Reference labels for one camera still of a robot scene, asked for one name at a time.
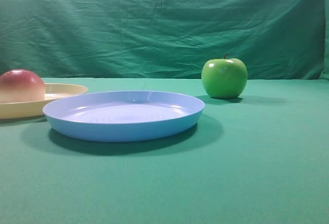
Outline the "round red-yellow bread bun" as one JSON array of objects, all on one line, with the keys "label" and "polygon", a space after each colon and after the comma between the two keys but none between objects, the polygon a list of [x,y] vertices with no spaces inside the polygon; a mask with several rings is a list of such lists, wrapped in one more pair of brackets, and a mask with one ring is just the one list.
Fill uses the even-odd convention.
[{"label": "round red-yellow bread bun", "polygon": [[46,86],[34,72],[14,69],[1,75],[1,103],[44,100]]}]

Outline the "blue plastic plate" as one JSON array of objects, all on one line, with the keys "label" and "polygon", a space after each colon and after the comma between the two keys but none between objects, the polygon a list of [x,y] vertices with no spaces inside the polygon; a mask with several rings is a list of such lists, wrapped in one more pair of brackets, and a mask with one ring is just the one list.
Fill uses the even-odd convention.
[{"label": "blue plastic plate", "polygon": [[58,99],[43,112],[58,133],[96,142],[135,142],[184,132],[194,126],[205,103],[164,91],[106,91]]}]

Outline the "yellow plastic plate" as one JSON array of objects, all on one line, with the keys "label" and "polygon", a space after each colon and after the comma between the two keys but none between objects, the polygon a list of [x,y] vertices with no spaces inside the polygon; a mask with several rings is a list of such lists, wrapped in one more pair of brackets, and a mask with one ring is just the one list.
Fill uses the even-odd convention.
[{"label": "yellow plastic plate", "polygon": [[46,93],[44,100],[18,102],[18,103],[1,103],[1,120],[29,118],[43,115],[43,107],[61,98],[84,94],[88,88],[76,84],[64,83],[46,83]]}]

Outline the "green apple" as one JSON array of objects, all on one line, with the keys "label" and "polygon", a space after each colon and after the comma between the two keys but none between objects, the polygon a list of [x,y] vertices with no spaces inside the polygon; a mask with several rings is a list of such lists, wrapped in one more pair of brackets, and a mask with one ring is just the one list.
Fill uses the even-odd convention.
[{"label": "green apple", "polygon": [[237,58],[208,60],[202,69],[202,85],[215,99],[235,99],[245,89],[248,79],[246,65]]}]

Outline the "green table cloth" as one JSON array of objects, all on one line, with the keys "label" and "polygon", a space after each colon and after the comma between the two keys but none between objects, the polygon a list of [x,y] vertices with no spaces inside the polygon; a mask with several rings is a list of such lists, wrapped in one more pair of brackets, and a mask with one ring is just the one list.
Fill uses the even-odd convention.
[{"label": "green table cloth", "polygon": [[53,81],[206,106],[184,133],[123,144],[62,136],[43,117],[1,121],[1,223],[328,223],[327,80],[250,80],[228,101],[200,80]]}]

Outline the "green backdrop cloth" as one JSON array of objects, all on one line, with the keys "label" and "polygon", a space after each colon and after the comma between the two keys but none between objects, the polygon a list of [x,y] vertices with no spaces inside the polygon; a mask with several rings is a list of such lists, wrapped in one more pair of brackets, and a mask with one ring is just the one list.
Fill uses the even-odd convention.
[{"label": "green backdrop cloth", "polygon": [[1,71],[46,78],[328,78],[328,0],[1,0]]}]

